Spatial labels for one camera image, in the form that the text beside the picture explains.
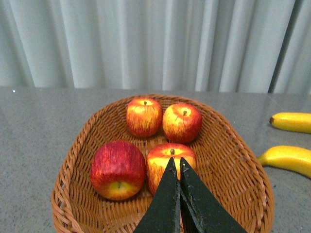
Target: yellow banana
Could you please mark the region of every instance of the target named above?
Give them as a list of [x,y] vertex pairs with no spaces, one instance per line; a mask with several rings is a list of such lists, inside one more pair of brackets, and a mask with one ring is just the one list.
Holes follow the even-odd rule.
[[274,166],[311,178],[311,150],[293,146],[275,146],[258,157],[262,166]]
[[270,124],[281,130],[311,133],[311,113],[277,113]]

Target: red apple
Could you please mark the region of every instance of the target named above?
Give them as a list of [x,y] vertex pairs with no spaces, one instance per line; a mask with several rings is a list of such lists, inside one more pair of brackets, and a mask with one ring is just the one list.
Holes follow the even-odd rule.
[[172,104],[164,112],[163,132],[172,142],[191,142],[199,135],[201,127],[202,115],[191,104]]
[[137,137],[149,137],[162,125],[161,104],[150,98],[132,100],[126,110],[126,123],[129,131]]
[[147,185],[153,195],[156,193],[156,189],[171,157],[175,161],[178,179],[180,179],[179,164],[181,157],[184,157],[190,166],[196,170],[196,155],[190,147],[178,143],[165,143],[153,147],[146,158]]
[[90,179],[95,191],[104,198],[130,198],[142,188],[145,178],[144,156],[129,142],[109,142],[94,155]]

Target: banana tip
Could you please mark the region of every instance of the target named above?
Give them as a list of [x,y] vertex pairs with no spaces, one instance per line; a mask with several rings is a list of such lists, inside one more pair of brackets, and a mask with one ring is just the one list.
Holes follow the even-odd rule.
[[273,117],[270,117],[270,119],[269,119],[270,124],[272,124],[273,121],[274,121],[274,118],[273,118]]

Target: white curtain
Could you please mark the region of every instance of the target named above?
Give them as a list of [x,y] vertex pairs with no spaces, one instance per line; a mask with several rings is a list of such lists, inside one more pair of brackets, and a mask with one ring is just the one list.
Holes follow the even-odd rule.
[[311,94],[311,0],[0,0],[0,86]]

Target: wicker basket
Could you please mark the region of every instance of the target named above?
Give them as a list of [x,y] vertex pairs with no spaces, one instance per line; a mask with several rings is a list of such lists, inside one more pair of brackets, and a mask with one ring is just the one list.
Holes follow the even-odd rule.
[[[172,103],[186,102],[201,111],[202,130],[188,144],[197,155],[198,175],[248,232],[270,232],[274,218],[270,181],[230,123],[217,111],[194,100],[157,94],[144,96],[158,100],[163,110]],[[146,212],[152,201],[146,185],[133,198],[113,202],[100,197],[89,179],[94,153],[109,141],[130,141],[144,156],[155,145],[167,143],[162,132],[147,139],[135,138],[128,132],[126,107],[137,97],[119,100],[96,112],[71,146],[51,195],[58,233],[131,233]]]

